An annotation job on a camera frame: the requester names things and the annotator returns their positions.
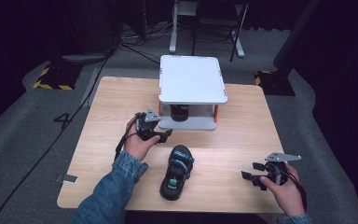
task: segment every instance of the blue sleeve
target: blue sleeve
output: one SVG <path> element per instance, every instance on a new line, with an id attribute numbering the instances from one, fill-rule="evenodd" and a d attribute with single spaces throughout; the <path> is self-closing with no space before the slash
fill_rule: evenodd
<path id="1" fill-rule="evenodd" d="M 148 166 L 126 151 L 113 163 L 113 170 L 97 184 L 76 209 L 72 223 L 123 223 L 124 208 L 133 188 Z"/>
<path id="2" fill-rule="evenodd" d="M 312 224 L 308 215 L 278 218 L 277 224 Z"/>

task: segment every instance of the chair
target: chair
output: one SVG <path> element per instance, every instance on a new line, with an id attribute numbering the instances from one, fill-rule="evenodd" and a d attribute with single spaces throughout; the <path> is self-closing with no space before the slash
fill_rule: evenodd
<path id="1" fill-rule="evenodd" d="M 245 18 L 247 0 L 241 1 L 241 12 L 237 12 L 236 5 L 238 0 L 199 0 L 197 5 L 196 17 L 193 24 L 193 49 L 192 55 L 196 48 L 196 42 L 220 43 L 227 44 L 230 37 L 230 44 L 233 44 L 230 62 L 234 56 L 240 36 L 241 27 Z M 199 30 L 229 30 L 224 41 L 199 40 L 197 34 Z"/>

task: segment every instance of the shoe on shelf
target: shoe on shelf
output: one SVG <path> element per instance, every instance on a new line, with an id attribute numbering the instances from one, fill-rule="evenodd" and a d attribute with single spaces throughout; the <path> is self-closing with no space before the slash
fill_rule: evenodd
<path id="1" fill-rule="evenodd" d="M 168 158 L 167 174 L 162 180 L 159 193 L 167 200 L 178 200 L 182 194 L 183 186 L 190 178 L 194 158 L 190 150 L 182 145 L 173 148 Z"/>

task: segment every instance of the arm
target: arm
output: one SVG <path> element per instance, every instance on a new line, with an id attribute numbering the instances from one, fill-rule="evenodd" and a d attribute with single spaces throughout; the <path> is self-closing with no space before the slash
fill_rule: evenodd
<path id="1" fill-rule="evenodd" d="M 292 174 L 297 180 L 298 174 L 296 169 L 286 164 L 287 172 Z M 279 224 L 310 224 L 312 223 L 310 217 L 306 214 L 301 194 L 298 191 L 296 184 L 292 180 L 288 179 L 286 183 L 279 186 L 273 183 L 265 176 L 260 177 L 260 181 L 274 194 L 280 208 L 286 214 L 286 217 L 278 220 Z"/>
<path id="2" fill-rule="evenodd" d="M 123 223 L 124 208 L 131 198 L 133 188 L 147 170 L 141 163 L 148 150 L 157 143 L 159 136 L 143 141 L 131 127 L 124 151 L 113 163 L 113 170 L 97 184 L 92 194 L 76 209 L 73 223 Z"/>

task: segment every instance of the shoe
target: shoe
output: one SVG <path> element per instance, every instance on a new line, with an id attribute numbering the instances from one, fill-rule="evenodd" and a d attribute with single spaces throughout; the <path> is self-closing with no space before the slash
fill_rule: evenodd
<path id="1" fill-rule="evenodd" d="M 187 120 L 188 105 L 171 105 L 171 118 L 179 122 Z"/>
<path id="2" fill-rule="evenodd" d="M 183 186 L 190 178 L 194 158 L 187 147 L 178 145 L 173 148 L 168 158 L 167 174 L 162 180 L 159 193 L 167 200 L 178 200 L 182 194 Z"/>

